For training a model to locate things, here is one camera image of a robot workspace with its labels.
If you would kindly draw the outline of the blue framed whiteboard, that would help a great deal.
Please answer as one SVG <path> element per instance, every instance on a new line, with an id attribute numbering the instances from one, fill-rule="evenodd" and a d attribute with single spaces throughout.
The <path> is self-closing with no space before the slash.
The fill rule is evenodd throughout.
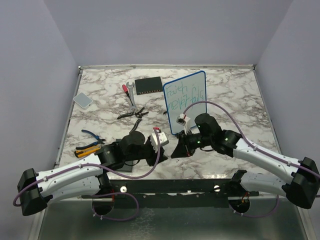
<path id="1" fill-rule="evenodd" d="M 195 117 L 207 112 L 207 104 L 204 103 L 207 100 L 207 83 L 206 73 L 203 70 L 165 83 L 163 93 L 172 135 L 184 129 L 177 123 L 177 118 L 191 104 L 201 101 L 186 112 L 186 116 L 191 120 L 192 128 L 196 126 Z"/>

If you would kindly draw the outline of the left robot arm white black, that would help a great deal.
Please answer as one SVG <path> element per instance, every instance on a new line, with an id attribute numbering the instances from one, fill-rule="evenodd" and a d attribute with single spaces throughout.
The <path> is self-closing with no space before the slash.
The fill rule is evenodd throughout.
<path id="1" fill-rule="evenodd" d="M 163 147 L 168 143 L 166 134 L 157 128 L 148 138 L 133 131 L 63 167 L 39 172 L 29 168 L 20 177 L 13 205 L 21 208 L 23 216 L 30 216 L 60 200 L 79 196 L 106 197 L 115 192 L 108 173 L 124 177 L 118 170 L 126 162 L 139 160 L 146 160 L 154 169 L 167 160 Z"/>

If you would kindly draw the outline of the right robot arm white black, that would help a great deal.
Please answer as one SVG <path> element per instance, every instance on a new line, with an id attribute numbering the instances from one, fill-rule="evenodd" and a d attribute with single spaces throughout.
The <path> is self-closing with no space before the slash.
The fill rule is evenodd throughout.
<path id="1" fill-rule="evenodd" d="M 268 172 L 259 175 L 246 170 L 237 171 L 229 189 L 240 196 L 244 192 L 266 192 L 286 197 L 292 204 L 310 209 L 320 189 L 320 173 L 315 161 L 309 157 L 302 160 L 268 150 L 233 130 L 223 130 L 216 119 L 207 113 L 195 118 L 198 133 L 192 133 L 190 119 L 181 114 L 177 123 L 184 129 L 177 134 L 178 144 L 171 158 L 187 158 L 197 149 L 211 147 L 221 155 L 247 161 Z"/>

